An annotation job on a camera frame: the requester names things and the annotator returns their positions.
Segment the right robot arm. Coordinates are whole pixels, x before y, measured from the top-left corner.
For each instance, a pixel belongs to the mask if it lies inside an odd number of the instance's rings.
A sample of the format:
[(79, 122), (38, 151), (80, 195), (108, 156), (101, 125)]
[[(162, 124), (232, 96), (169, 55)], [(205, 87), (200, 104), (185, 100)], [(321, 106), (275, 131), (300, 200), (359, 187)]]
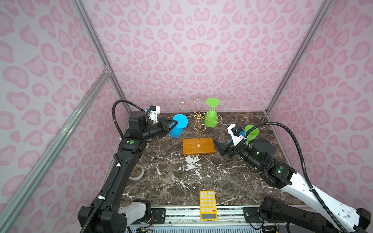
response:
[(213, 142), (222, 156), (240, 156), (269, 186), (291, 194), (313, 209), (298, 209), (267, 197), (258, 209), (263, 220), (285, 221), (315, 233), (365, 233), (370, 225), (369, 211), (354, 209), (315, 186), (309, 187), (300, 173), (274, 158), (277, 149), (268, 140), (255, 139), (240, 149), (233, 142)]

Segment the blue wine glass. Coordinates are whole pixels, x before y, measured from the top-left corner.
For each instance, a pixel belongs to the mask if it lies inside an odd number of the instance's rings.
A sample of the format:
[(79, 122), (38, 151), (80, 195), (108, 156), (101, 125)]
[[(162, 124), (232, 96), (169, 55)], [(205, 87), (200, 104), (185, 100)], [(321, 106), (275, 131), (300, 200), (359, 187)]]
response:
[(169, 135), (172, 138), (178, 138), (183, 130), (187, 127), (188, 125), (188, 119), (185, 115), (183, 114), (177, 114), (173, 118), (174, 121), (177, 121), (177, 125), (170, 131)]

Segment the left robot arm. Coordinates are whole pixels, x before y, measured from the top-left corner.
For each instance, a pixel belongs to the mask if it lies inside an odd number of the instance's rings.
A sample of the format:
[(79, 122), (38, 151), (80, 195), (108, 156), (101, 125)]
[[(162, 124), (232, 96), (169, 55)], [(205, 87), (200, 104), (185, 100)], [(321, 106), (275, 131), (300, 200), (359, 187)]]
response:
[(177, 124), (177, 121), (163, 117), (153, 122), (146, 111), (130, 114), (129, 128), (114, 154), (116, 163), (108, 179), (91, 205), (83, 206), (78, 213), (82, 233), (124, 233), (136, 221), (147, 223), (151, 220), (149, 200), (134, 201), (120, 214), (122, 194), (148, 140), (166, 136)]

